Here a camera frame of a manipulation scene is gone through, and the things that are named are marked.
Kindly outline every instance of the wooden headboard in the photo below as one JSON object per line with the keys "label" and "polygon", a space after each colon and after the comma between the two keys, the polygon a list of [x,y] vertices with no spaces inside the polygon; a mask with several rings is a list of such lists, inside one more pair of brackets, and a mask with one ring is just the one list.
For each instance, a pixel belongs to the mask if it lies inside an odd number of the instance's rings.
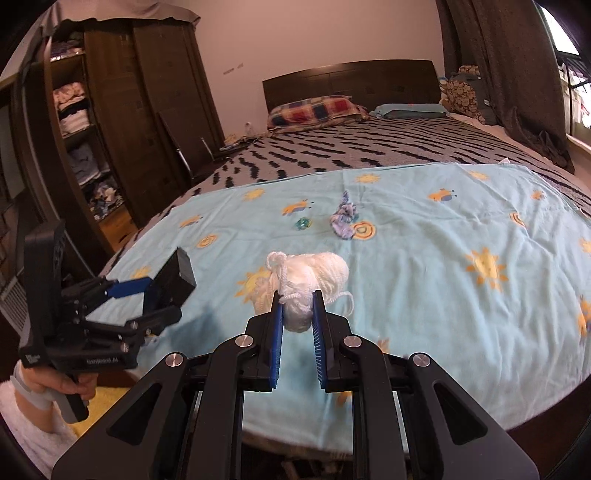
{"label": "wooden headboard", "polygon": [[267,110],[323,95],[349,95],[373,110],[383,103],[438,103],[437,73],[431,60],[367,60],[302,70],[262,83]]}

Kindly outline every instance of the pink wall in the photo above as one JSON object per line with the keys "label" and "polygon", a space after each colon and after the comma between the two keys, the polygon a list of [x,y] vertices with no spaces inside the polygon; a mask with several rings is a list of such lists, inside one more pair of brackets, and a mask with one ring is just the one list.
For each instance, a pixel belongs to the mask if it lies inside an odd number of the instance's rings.
{"label": "pink wall", "polygon": [[226,135],[242,135],[248,121],[256,131],[265,129],[261,82],[279,75],[378,59],[427,59],[438,74],[444,71],[435,0],[174,3],[201,16],[197,43]]}

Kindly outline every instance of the metal bolt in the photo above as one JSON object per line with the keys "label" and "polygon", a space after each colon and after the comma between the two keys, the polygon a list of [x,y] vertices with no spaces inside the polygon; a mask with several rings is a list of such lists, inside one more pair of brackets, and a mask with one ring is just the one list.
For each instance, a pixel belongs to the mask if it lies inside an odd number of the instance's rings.
{"label": "metal bolt", "polygon": [[165,361],[169,367],[178,367],[183,363],[184,358],[180,353],[171,353],[168,357],[166,357]]}
{"label": "metal bolt", "polygon": [[240,337],[236,337],[235,342],[240,348],[246,348],[247,346],[251,346],[255,341],[250,335],[240,335]]}
{"label": "metal bolt", "polygon": [[431,365],[431,359],[424,353],[417,353],[413,357],[413,363],[417,367],[428,367],[429,365]]}
{"label": "metal bolt", "polygon": [[349,335],[343,339],[343,343],[349,348],[357,348],[361,346],[361,338],[356,335]]}

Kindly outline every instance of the purple crochet toy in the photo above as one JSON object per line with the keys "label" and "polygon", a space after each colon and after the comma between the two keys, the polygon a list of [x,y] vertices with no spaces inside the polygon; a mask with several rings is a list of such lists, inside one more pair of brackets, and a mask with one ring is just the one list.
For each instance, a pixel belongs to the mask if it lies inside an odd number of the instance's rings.
{"label": "purple crochet toy", "polygon": [[343,201],[339,209],[330,216],[330,224],[335,233],[344,240],[351,240],[355,231],[351,227],[351,222],[357,215],[357,207],[349,200],[349,192],[345,190]]}

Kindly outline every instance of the mattress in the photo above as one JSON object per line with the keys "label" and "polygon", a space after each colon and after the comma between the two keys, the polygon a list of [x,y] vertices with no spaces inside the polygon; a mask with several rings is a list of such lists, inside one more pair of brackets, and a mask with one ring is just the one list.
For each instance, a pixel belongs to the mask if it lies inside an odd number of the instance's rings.
{"label": "mattress", "polygon": [[[344,190],[362,227],[352,240],[329,223]],[[240,335],[272,251],[340,255],[352,330],[394,355],[429,353],[506,429],[591,371],[591,222],[523,166],[341,169],[200,194],[171,209],[109,278],[154,274],[177,247],[197,288],[181,321],[140,351],[140,375],[171,351],[200,355]],[[110,300],[93,318],[122,323],[141,304],[141,296]],[[349,308],[341,298],[327,309]],[[277,389],[245,396],[244,430],[347,454],[351,422],[350,397],[319,387],[312,332],[285,332]]]}
{"label": "mattress", "polygon": [[195,195],[342,168],[420,163],[495,164],[504,158],[528,167],[589,215],[591,198],[558,167],[452,118],[370,119],[360,124],[262,138],[156,215],[107,263],[108,272],[172,208]]}

